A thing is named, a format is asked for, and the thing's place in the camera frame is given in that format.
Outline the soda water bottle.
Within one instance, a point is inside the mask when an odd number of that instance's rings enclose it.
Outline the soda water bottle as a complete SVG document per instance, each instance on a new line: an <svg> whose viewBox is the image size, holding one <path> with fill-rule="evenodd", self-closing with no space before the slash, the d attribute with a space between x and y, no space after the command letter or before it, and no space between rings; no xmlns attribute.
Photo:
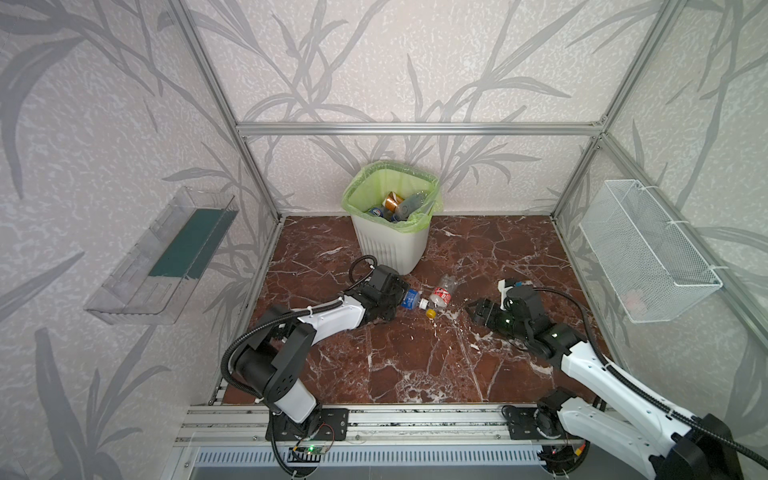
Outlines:
<svg viewBox="0 0 768 480"><path fill-rule="evenodd" d="M396 222L407 221L425 202L427 193L420 191L402 200L394 210L393 220Z"/></svg>

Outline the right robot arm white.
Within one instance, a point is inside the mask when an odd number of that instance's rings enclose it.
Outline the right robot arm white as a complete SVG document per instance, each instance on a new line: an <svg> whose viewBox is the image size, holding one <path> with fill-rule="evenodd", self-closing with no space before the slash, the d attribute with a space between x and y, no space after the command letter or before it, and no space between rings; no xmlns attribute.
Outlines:
<svg viewBox="0 0 768 480"><path fill-rule="evenodd" d="M466 306L474 323L520 343L594 394L592 403L565 388L541 398L534 420L543 436L581 438L648 479L743 478L743 451L724 422L697 417L631 377L600 352L591 327L553 321L540 298L545 291L502 281L500 302Z"/></svg>

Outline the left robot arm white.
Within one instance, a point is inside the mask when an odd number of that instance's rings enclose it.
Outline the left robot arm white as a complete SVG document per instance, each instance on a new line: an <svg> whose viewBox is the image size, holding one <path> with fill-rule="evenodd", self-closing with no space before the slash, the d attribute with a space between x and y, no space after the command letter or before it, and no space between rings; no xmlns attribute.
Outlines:
<svg viewBox="0 0 768 480"><path fill-rule="evenodd" d="M319 427L322 411L300 380L311 348L375 320L393 320L408 291L394 269L376 265L332 301L302 309L273 305L227 347L222 378L308 435Z"/></svg>

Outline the brown Nescafe bottle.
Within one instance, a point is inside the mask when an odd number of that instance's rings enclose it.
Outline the brown Nescafe bottle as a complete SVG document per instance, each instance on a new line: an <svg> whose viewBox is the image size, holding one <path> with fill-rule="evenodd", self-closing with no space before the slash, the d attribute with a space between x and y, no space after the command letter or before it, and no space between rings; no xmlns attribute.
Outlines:
<svg viewBox="0 0 768 480"><path fill-rule="evenodd" d="M383 200L382 206L391 212L392 214L395 214L398 209L400 208L400 205L404 199L399 196L396 192L390 192Z"/></svg>

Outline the small water bottle white cap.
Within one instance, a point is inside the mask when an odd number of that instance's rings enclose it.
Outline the small water bottle white cap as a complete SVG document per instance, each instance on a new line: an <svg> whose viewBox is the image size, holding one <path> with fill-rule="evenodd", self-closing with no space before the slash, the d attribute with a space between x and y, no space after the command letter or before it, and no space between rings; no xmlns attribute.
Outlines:
<svg viewBox="0 0 768 480"><path fill-rule="evenodd" d="M429 306L429 299L424 297L420 291L409 289L401 306L409 311L426 310Z"/></svg>

